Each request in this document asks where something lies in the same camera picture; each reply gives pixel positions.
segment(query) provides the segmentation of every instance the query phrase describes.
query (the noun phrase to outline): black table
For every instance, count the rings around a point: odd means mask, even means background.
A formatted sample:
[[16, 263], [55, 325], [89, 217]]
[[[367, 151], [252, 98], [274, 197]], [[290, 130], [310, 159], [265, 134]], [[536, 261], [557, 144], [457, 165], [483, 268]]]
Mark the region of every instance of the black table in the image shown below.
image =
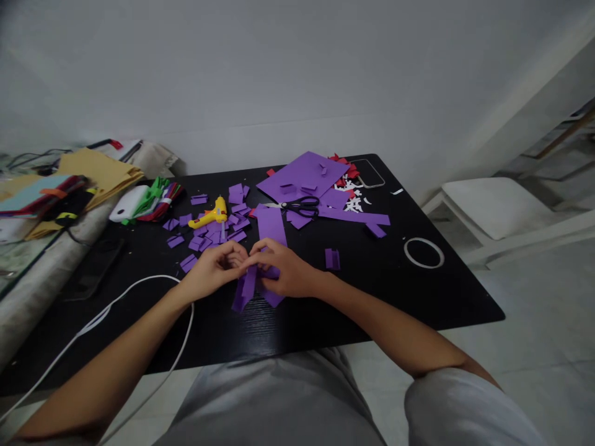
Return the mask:
[[[363, 195], [372, 203], [372, 206], [363, 204], [363, 208], [367, 212], [390, 215], [391, 226], [382, 227], [387, 236], [377, 240], [363, 224], [321, 218], [301, 230], [285, 222], [288, 246], [320, 269], [325, 268], [324, 249], [338, 249], [342, 267], [336, 272], [338, 277], [436, 330], [504, 319], [499, 306], [409, 194], [406, 191], [390, 194], [402, 186], [382, 160], [374, 154], [350, 157], [360, 158], [367, 158], [386, 181], [383, 187], [363, 190]], [[246, 202], [254, 208], [258, 203], [271, 201], [255, 187], [267, 177], [269, 168], [192, 175], [177, 178], [177, 181], [189, 196], [209, 194], [210, 201], [205, 205], [209, 207], [213, 207], [219, 194], [227, 197], [229, 186], [242, 182], [250, 186]], [[173, 215], [192, 212], [196, 216], [202, 209], [203, 206], [191, 206], [185, 196], [176, 202]], [[246, 233], [248, 237], [242, 244], [250, 250], [258, 240], [255, 221]], [[188, 243], [170, 249], [165, 241], [171, 235], [160, 224], [110, 223], [101, 239], [125, 239], [122, 254], [90, 300], [62, 302], [58, 297], [16, 354], [14, 365], [7, 366], [0, 375], [0, 396], [27, 391], [77, 331], [130, 284], [156, 274], [181, 278], [183, 273], [177, 262], [193, 251]], [[405, 257], [403, 245], [412, 237], [426, 238], [437, 244], [444, 252], [444, 266], [423, 269], [411, 264]], [[438, 262], [434, 250], [422, 243], [411, 243], [410, 253], [428, 265]], [[103, 323], [73, 344], [38, 389], [56, 388], [67, 381], [173, 285], [169, 279], [153, 279], [136, 286], [112, 308]], [[179, 369], [369, 340], [351, 320], [316, 299], [285, 299], [273, 309], [256, 296], [243, 313], [235, 313], [230, 309], [235, 290], [233, 282], [196, 303], [194, 324], [178, 363]], [[169, 370], [180, 349], [189, 317], [188, 310], [174, 325], [147, 373]]]

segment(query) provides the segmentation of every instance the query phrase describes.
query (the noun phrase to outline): purple foam sheet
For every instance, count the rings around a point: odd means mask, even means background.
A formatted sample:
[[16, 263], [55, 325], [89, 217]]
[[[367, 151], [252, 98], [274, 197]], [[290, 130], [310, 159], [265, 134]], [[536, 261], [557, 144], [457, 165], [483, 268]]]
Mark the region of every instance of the purple foam sheet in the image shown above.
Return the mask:
[[319, 217], [357, 223], [374, 223], [390, 226], [390, 219], [385, 214], [370, 214], [369, 212], [351, 212], [319, 206]]
[[[327, 168], [327, 173], [324, 176], [320, 174], [321, 164]], [[261, 181], [257, 184], [257, 188], [277, 203], [291, 201], [304, 195], [301, 189], [286, 194], [282, 193], [280, 187], [287, 184], [315, 187], [313, 193], [309, 195], [320, 197], [347, 172], [348, 168], [347, 164], [326, 159], [313, 152], [306, 152], [274, 175]]]
[[372, 234], [374, 234], [376, 238], [383, 238], [386, 235], [386, 232], [384, 232], [380, 226], [375, 223], [366, 223], [366, 226], [370, 231], [372, 231]]
[[327, 190], [320, 197], [320, 203], [323, 206], [331, 206], [335, 209], [344, 209], [345, 205], [349, 201], [349, 194], [345, 191], [340, 191], [335, 188]]

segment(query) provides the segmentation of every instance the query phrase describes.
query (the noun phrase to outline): white chair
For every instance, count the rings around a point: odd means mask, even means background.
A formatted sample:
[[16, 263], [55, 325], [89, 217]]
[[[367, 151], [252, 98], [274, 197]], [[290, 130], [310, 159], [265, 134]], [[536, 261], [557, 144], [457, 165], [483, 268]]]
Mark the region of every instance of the white chair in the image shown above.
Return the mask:
[[510, 178], [446, 183], [423, 207], [428, 215], [446, 204], [482, 244], [461, 255], [489, 269], [507, 261], [595, 237], [595, 210], [553, 212]]

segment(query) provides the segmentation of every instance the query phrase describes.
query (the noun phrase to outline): power cord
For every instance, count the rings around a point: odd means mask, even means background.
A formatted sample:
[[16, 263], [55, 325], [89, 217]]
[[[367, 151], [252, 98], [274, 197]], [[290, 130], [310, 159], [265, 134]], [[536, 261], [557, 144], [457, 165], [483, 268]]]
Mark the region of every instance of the power cord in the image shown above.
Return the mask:
[[[157, 275], [157, 276], [149, 276], [149, 277], [146, 277], [144, 279], [140, 279], [139, 281], [134, 282], [131, 286], [129, 286], [128, 288], [126, 288], [126, 291], [124, 291], [116, 299], [114, 299], [109, 305], [107, 305], [103, 310], [101, 310], [93, 319], [91, 319], [87, 323], [87, 325], [85, 325], [83, 328], [81, 328], [81, 330], [77, 334], [74, 335], [74, 337], [70, 340], [70, 342], [66, 345], [66, 347], [64, 347], [64, 349], [60, 352], [60, 354], [58, 354], [58, 356], [56, 356], [56, 359], [54, 359], [54, 361], [52, 361], [52, 363], [50, 364], [50, 366], [43, 373], [42, 377], [39, 378], [39, 380], [33, 385], [33, 387], [25, 395], [23, 395], [23, 397], [19, 401], [17, 401], [17, 403], [13, 407], [11, 407], [8, 410], [7, 413], [5, 413], [4, 415], [2, 415], [2, 418], [0, 418], [0, 423], [2, 423], [8, 417], [8, 415], [10, 415], [12, 413], [13, 410], [15, 410], [17, 407], [19, 407], [20, 404], [23, 401], [25, 401], [29, 397], [29, 395], [31, 395], [35, 391], [35, 389], [39, 386], [39, 384], [42, 383], [42, 381], [45, 379], [45, 377], [51, 372], [51, 370], [54, 368], [54, 366], [60, 360], [60, 358], [64, 355], [64, 353], [66, 353], [66, 351], [74, 344], [74, 342], [78, 338], [80, 338], [85, 333], [88, 333], [91, 330], [93, 330], [97, 325], [99, 325], [107, 317], [107, 315], [110, 312], [110, 309], [112, 308], [112, 305], [113, 304], [115, 304], [120, 299], [122, 299], [128, 293], [128, 291], [130, 291], [132, 288], [134, 288], [135, 286], [137, 286], [139, 283], [144, 282], [144, 281], [147, 281], [147, 280], [150, 280], [150, 279], [157, 279], [157, 278], [167, 278], [167, 279], [171, 279], [171, 280], [173, 280], [175, 282], [180, 283], [180, 279], [176, 279], [175, 277], [172, 277], [172, 276], [166, 276], [165, 274], [160, 274], [160, 275]], [[188, 322], [188, 328], [186, 330], [186, 336], [184, 337], [184, 341], [182, 343], [182, 347], [180, 348], [180, 352], [178, 353], [178, 356], [175, 358], [175, 361], [174, 361], [174, 364], [172, 365], [172, 368], [169, 369], [169, 372], [167, 373], [167, 375], [165, 376], [165, 378], [163, 379], [163, 381], [155, 388], [155, 390], [153, 390], [149, 394], [149, 396], [147, 396], [143, 400], [143, 402], [141, 404], [139, 404], [139, 406], [136, 409], [134, 409], [129, 415], [127, 415], [127, 417], [124, 418], [124, 420], [122, 420], [122, 422], [119, 425], [117, 425], [116, 428], [113, 431], [111, 431], [111, 433], [109, 433], [109, 435], [107, 435], [101, 441], [101, 443], [98, 444], [98, 446], [102, 446], [108, 440], [110, 440], [116, 434], [116, 432], [118, 432], [122, 428], [122, 426], [124, 426], [141, 409], [141, 407], [143, 407], [145, 405], [145, 403], [147, 401], [149, 401], [153, 395], [155, 395], [155, 392], [158, 391], [161, 388], [161, 386], [163, 386], [163, 384], [165, 383], [165, 381], [169, 378], [169, 375], [172, 374], [172, 372], [175, 369], [175, 366], [178, 365], [178, 361], [182, 357], [182, 353], [184, 352], [184, 348], [186, 347], [186, 342], [188, 341], [188, 336], [190, 335], [190, 328], [192, 328], [192, 321], [194, 320], [194, 303], [192, 303], [192, 305], [190, 306], [190, 308], [191, 308], [190, 321]]]

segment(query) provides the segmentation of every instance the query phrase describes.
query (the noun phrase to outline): phone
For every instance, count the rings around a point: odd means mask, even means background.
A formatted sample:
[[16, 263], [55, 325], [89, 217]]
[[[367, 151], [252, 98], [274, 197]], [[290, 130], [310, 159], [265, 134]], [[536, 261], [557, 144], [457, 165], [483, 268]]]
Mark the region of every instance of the phone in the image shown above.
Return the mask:
[[370, 161], [362, 158], [352, 160], [350, 163], [354, 163], [358, 168], [359, 176], [357, 178], [366, 189], [384, 186], [384, 178], [380, 176], [380, 173], [378, 173]]

